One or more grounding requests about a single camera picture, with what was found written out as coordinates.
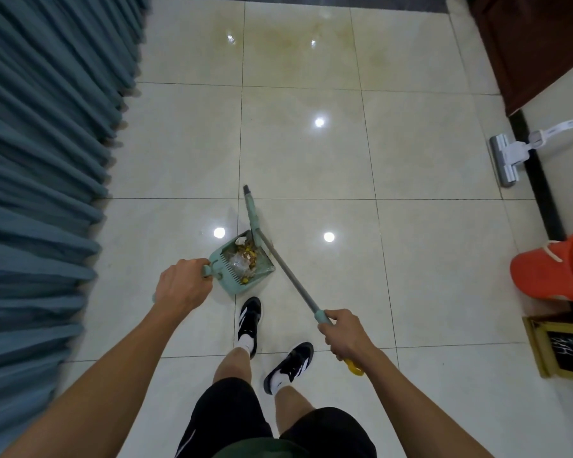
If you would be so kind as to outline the person's left hand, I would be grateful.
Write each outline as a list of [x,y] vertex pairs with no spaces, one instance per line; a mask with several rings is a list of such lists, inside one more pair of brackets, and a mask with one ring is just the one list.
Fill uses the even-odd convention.
[[213,278],[179,273],[179,261],[160,275],[150,311],[153,319],[178,325],[201,304],[213,289]]

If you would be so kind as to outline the person's right hand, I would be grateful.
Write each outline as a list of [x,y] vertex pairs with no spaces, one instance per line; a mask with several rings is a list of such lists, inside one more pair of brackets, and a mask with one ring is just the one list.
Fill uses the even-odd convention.
[[318,330],[324,335],[326,344],[336,358],[343,362],[349,360],[359,369],[364,369],[370,355],[377,353],[377,347],[372,343],[363,325],[334,325],[318,324]]

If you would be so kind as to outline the green plastic dustpan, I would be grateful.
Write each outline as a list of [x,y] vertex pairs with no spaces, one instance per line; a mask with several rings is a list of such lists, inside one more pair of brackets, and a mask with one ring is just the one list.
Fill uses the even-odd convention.
[[[239,236],[242,235],[246,235],[252,239],[250,230],[246,230]],[[260,247],[258,248],[259,256],[255,275],[248,284],[240,284],[234,271],[228,264],[226,255],[228,248],[234,243],[235,239],[236,238],[231,239],[211,254],[209,257],[211,273],[202,274],[204,277],[213,277],[217,280],[218,284],[223,287],[226,293],[233,296],[249,291],[252,287],[260,284],[262,280],[275,271],[275,266],[271,262],[270,257],[267,255],[265,250]]]

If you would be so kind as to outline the green broom with grey handle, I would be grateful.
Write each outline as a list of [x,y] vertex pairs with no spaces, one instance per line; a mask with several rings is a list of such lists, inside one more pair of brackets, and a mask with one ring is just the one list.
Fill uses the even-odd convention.
[[324,323],[328,325],[334,325],[334,323],[330,320],[324,310],[322,310],[316,302],[313,300],[312,296],[307,292],[305,287],[301,284],[301,282],[297,279],[294,275],[292,270],[288,267],[286,262],[282,259],[278,251],[275,247],[271,244],[265,233],[262,232],[260,228],[260,219],[257,214],[257,209],[255,206],[255,201],[253,199],[251,190],[248,185],[243,186],[243,194],[245,200],[245,206],[247,210],[247,215],[249,218],[250,224],[250,231],[252,234],[252,239],[255,243],[257,248],[265,246],[269,253],[274,257],[275,261],[277,261],[280,268],[283,270],[287,278],[290,280],[291,284],[295,287],[299,295],[302,299],[306,302],[307,307],[313,313],[314,318],[317,323]]

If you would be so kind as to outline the person's left forearm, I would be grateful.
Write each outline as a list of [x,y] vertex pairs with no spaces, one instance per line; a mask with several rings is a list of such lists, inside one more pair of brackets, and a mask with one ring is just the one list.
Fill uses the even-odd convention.
[[176,328],[197,307],[163,299],[0,458],[116,458]]

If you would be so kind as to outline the swept rubbish pile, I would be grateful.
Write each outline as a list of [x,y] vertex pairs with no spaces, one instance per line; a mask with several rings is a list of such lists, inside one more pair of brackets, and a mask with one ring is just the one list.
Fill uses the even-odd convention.
[[253,239],[246,235],[239,236],[227,250],[227,261],[240,284],[248,284],[257,269],[258,248]]

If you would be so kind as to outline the black and white right shoe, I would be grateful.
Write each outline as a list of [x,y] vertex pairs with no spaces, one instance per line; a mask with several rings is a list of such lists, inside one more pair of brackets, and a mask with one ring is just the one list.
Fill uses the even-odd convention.
[[292,384],[293,381],[300,377],[309,367],[313,355],[314,347],[311,342],[306,341],[293,347],[288,355],[264,379],[263,389],[265,393],[272,395],[269,391],[269,377],[271,377],[275,371],[280,370],[289,373]]

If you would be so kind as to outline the black and white shoe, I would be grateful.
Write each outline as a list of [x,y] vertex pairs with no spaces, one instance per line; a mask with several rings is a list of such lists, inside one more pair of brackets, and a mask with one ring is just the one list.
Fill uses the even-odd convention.
[[288,355],[264,379],[263,389],[265,393],[272,395],[269,391],[269,377],[271,377],[275,371],[280,370],[289,373],[292,384],[293,381],[300,377],[309,367],[313,355],[314,347],[311,342],[306,341],[293,347]]
[[240,310],[237,323],[237,342],[239,339],[254,339],[258,346],[258,326],[262,316],[263,308],[260,299],[258,297],[248,298]]

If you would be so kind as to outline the person's right leg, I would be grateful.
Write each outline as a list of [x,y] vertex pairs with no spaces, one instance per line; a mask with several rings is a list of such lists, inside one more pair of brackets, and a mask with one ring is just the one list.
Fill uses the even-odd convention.
[[279,435],[291,429],[300,419],[316,410],[291,385],[282,385],[274,395],[275,422]]

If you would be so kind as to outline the black shorts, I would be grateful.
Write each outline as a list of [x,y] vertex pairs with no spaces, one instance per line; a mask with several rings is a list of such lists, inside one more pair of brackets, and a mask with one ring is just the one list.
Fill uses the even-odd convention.
[[[175,458],[213,458],[245,439],[275,438],[252,386],[239,378],[211,385],[195,405]],[[335,407],[316,408],[275,439],[306,449],[310,458],[377,458],[363,427]]]

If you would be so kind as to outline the dark green shirt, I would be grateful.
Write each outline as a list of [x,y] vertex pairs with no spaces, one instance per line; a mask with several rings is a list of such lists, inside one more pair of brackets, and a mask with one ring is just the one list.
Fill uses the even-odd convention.
[[260,437],[231,444],[213,458],[310,458],[310,454],[289,440]]

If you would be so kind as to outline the teal pleated curtain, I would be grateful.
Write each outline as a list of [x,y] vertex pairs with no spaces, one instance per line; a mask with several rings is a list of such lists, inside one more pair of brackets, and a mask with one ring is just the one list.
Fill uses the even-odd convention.
[[0,437],[50,403],[82,329],[150,0],[0,0]]

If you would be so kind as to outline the orange plastic bucket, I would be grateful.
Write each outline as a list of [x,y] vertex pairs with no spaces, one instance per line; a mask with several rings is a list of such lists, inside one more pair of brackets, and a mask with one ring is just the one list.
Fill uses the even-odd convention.
[[531,298],[573,302],[573,235],[518,254],[510,263],[510,275]]

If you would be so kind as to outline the gold framed dark panel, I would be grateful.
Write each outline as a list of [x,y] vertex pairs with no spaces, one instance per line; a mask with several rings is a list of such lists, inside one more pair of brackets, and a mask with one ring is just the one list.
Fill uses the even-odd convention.
[[573,313],[523,316],[522,323],[540,376],[573,381]]

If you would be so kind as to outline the dark brown wooden door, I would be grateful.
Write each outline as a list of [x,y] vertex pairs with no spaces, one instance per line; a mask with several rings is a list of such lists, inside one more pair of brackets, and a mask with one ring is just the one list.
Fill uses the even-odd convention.
[[511,116],[573,69],[573,0],[467,0]]

